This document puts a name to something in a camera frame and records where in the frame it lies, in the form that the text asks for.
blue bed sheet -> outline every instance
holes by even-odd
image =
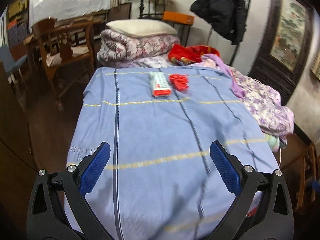
[[[149,71],[187,74],[190,88],[154,98]],[[85,198],[114,239],[192,240],[211,233],[235,198],[209,156],[212,141],[258,171],[278,169],[230,84],[210,68],[97,69],[84,91],[67,165],[102,141],[110,144],[110,160]],[[252,206],[258,201],[257,193]],[[67,201],[65,211],[80,230]]]

black jacket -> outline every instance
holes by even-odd
[[[190,10],[233,45],[242,41],[246,20],[244,0],[197,0]]]

silver screw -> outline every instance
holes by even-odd
[[[74,165],[70,165],[69,167],[68,167],[68,171],[70,171],[70,172],[73,172],[73,171],[75,171],[76,170],[76,166],[74,166]]]
[[[275,171],[275,174],[276,174],[277,176],[281,176],[281,175],[282,175],[282,172],[281,172],[280,170],[276,170],[276,171]]]
[[[38,173],[40,176],[43,176],[44,174],[45,174],[45,170],[41,170],[41,171],[39,171],[39,173]]]
[[[253,168],[252,168],[250,165],[246,165],[246,166],[244,166],[244,170],[245,170],[246,172],[252,172],[252,171],[253,171]]]

pillow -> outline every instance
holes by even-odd
[[[121,34],[133,38],[156,36],[160,34],[177,34],[169,24],[156,20],[118,20],[107,23],[107,26]]]

purple cloth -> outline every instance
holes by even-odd
[[[233,91],[233,93],[235,94],[235,96],[237,98],[243,98],[245,97],[245,92],[244,90],[238,86],[238,84],[236,83],[235,79],[233,78],[233,74],[231,72],[231,70],[229,69],[229,67],[223,63],[222,59],[214,54],[204,54],[201,56],[202,61],[204,62],[207,59],[211,59],[213,60],[216,64],[216,66],[207,66],[204,65],[203,62],[200,63],[195,63],[192,64],[191,66],[198,66],[198,67],[212,67],[212,68],[218,68],[219,70],[221,70],[222,72],[224,72],[225,74],[227,74],[228,76],[230,76],[231,78],[231,90]]]

